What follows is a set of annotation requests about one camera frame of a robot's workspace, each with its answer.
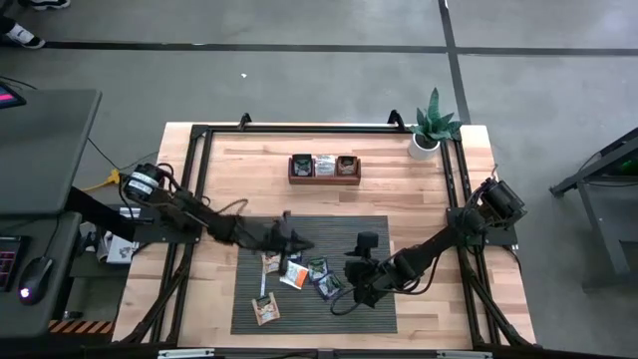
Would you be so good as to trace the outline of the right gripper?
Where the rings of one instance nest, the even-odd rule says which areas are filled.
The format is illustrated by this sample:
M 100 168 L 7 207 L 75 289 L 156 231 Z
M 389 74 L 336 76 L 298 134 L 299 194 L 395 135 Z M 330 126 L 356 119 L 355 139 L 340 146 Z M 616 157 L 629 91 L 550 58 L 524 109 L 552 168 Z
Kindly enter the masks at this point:
M 345 255 L 349 260 L 345 262 L 344 274 L 352 285 L 356 306 L 374 308 L 378 299 L 394 291 L 393 255 L 385 260 L 373 258 L 369 251 L 349 251 Z

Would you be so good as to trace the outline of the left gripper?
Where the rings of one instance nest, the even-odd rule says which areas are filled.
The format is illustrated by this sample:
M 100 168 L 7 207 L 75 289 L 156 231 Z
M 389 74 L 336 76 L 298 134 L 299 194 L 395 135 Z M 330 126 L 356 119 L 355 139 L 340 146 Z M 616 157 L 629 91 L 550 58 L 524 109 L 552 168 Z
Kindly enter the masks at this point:
M 289 222 L 290 210 L 285 210 L 279 221 L 270 226 L 263 225 L 258 235 L 258 249 L 261 251 L 278 252 L 280 260 L 278 273 L 285 273 L 288 261 L 299 264 L 304 250 L 312 249 L 315 243 L 301 236 Z

